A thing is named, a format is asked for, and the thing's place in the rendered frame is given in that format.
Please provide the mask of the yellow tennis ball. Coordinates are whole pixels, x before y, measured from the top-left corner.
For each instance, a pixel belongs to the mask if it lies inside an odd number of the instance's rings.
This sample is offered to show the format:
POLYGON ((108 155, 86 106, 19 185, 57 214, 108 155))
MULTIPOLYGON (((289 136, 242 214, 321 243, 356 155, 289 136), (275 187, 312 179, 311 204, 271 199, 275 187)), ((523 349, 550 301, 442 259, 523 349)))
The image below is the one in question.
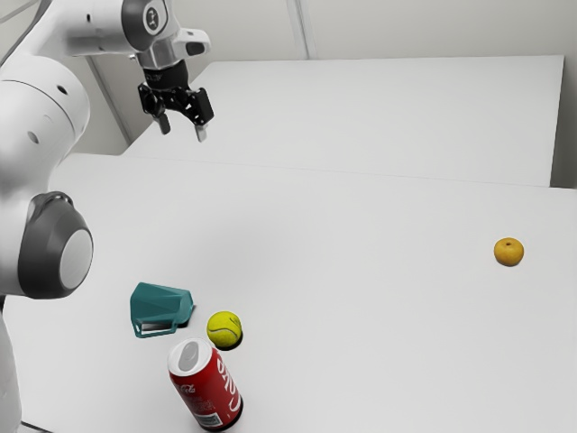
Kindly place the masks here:
POLYGON ((216 347, 229 349, 237 345, 243 337, 242 322, 231 311, 218 311, 207 321, 206 334, 216 347))

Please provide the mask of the yellow orange fruit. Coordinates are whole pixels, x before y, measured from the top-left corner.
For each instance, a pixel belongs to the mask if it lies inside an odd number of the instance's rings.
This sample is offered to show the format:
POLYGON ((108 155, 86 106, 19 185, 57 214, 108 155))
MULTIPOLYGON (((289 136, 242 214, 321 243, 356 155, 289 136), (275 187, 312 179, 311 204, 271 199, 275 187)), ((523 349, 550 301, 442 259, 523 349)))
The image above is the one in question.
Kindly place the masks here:
POLYGON ((516 238, 505 237, 494 244, 493 254, 499 264, 513 267, 523 260, 525 248, 516 238))

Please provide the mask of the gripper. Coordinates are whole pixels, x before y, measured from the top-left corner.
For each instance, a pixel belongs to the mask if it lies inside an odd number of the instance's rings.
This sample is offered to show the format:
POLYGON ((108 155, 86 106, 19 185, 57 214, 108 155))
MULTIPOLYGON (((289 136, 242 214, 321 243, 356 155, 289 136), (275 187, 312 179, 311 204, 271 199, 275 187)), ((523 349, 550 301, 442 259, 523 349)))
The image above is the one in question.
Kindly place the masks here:
POLYGON ((207 138, 207 126, 214 110, 204 88, 192 90, 188 85, 188 67, 184 60, 165 69, 143 69, 144 82, 138 86, 142 110, 153 114, 162 134, 171 131, 166 110, 185 114, 194 125, 197 139, 207 138))

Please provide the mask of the teal faceted mug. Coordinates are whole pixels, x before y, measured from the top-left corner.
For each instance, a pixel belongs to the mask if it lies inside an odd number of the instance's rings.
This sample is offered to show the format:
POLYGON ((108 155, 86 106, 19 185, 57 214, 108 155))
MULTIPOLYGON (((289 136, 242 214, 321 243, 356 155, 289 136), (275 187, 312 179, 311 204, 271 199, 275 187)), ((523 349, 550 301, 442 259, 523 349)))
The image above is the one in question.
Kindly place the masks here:
POLYGON ((194 307, 189 290, 139 282, 130 297, 134 335, 143 339, 175 334, 188 325, 194 307))

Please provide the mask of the red soda can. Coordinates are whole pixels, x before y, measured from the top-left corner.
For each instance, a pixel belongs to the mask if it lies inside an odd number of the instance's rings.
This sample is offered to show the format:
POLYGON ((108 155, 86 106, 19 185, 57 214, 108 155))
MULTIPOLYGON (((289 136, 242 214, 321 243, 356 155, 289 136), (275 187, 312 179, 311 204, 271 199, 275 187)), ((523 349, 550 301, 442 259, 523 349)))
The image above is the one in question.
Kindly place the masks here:
POLYGON ((199 426, 230 428, 243 412, 243 397, 219 351, 203 338, 189 338, 169 352, 170 380, 199 426))

